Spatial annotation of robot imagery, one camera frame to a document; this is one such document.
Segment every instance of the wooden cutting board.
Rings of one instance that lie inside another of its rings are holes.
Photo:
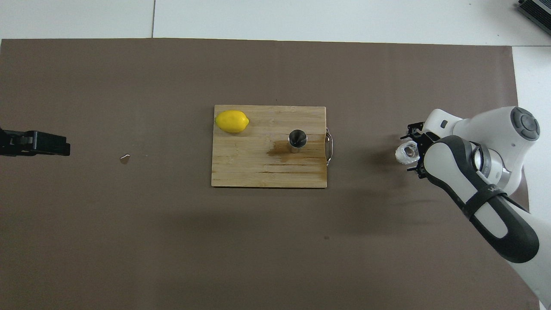
[[[250,122],[240,133],[214,124],[212,186],[327,187],[324,106],[215,105],[214,118],[226,110],[243,111]],[[295,129],[308,141],[291,153],[288,136]]]

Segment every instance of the metal handle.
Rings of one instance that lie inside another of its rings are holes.
[[[329,144],[329,154],[327,153],[327,145]],[[333,137],[329,133],[329,128],[326,128],[325,132],[325,159],[327,160],[327,166],[333,157]]]

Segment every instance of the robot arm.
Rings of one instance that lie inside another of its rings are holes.
[[[520,119],[529,115],[519,122],[521,130],[515,127],[517,113]],[[524,154],[537,139],[522,133],[526,127],[539,135],[533,116],[514,107],[467,120],[435,110],[425,123],[408,127],[420,155],[410,170],[444,189],[550,309],[551,223],[535,218],[507,195],[518,187]]]

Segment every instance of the lemon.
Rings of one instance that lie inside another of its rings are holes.
[[[247,128],[249,119],[242,111],[227,110],[218,114],[214,122],[225,132],[238,133]]]

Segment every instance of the brown mat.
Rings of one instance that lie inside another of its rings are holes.
[[[72,154],[0,158],[0,308],[536,309],[393,157],[435,108],[516,103],[502,46],[3,40],[0,126]],[[326,106],[328,188],[211,187],[215,104]]]

